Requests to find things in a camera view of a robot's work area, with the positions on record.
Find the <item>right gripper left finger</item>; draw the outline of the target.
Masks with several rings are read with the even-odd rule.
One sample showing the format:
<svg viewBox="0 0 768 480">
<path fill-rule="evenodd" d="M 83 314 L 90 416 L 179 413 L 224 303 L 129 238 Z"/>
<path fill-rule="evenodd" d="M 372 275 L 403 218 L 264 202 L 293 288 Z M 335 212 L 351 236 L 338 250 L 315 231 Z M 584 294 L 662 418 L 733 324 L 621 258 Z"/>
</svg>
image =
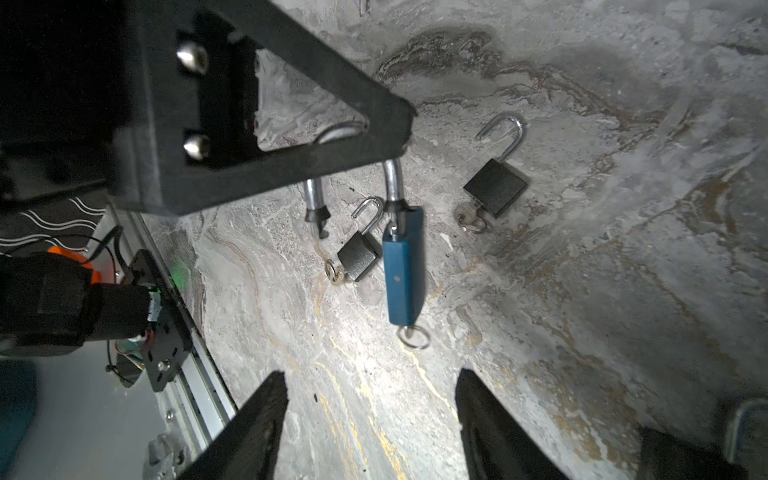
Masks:
<svg viewBox="0 0 768 480">
<path fill-rule="evenodd" d="M 272 479 L 288 406 L 285 374 L 272 372 L 183 479 Z"/>
</svg>

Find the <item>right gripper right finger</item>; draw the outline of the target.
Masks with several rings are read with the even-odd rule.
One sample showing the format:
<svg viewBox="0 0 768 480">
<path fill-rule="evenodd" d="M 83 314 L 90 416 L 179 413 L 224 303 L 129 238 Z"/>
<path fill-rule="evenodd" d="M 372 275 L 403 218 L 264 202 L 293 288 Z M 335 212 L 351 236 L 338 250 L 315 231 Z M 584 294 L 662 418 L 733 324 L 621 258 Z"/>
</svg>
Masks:
<svg viewBox="0 0 768 480">
<path fill-rule="evenodd" d="M 460 371 L 455 401 L 471 479 L 566 477 L 474 371 Z"/>
</svg>

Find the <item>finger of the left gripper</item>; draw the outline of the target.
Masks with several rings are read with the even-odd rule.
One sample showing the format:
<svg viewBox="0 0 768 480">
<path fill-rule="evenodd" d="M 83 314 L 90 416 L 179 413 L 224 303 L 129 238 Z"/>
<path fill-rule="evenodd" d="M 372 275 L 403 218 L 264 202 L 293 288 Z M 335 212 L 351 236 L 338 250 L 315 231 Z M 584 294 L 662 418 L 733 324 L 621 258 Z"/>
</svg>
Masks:
<svg viewBox="0 0 768 480">
<path fill-rule="evenodd" d="M 122 208 L 186 215 L 403 154 L 416 112 L 269 1 L 128 1 L 128 114 L 110 192 Z M 269 52 L 345 103 L 364 132 L 263 150 Z"/>
</svg>

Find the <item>blue padlock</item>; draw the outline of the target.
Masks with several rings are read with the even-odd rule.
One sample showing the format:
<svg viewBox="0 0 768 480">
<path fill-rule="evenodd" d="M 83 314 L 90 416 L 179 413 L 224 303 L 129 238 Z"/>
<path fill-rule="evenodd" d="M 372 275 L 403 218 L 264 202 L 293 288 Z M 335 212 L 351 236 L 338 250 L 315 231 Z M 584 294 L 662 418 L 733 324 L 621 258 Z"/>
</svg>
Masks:
<svg viewBox="0 0 768 480">
<path fill-rule="evenodd" d="M 424 211 L 405 200 L 403 173 L 397 159 L 383 162 L 386 196 L 384 214 L 370 232 L 383 260 L 388 320 L 409 349 L 430 345 L 430 334 L 417 324 L 426 299 Z"/>
</svg>

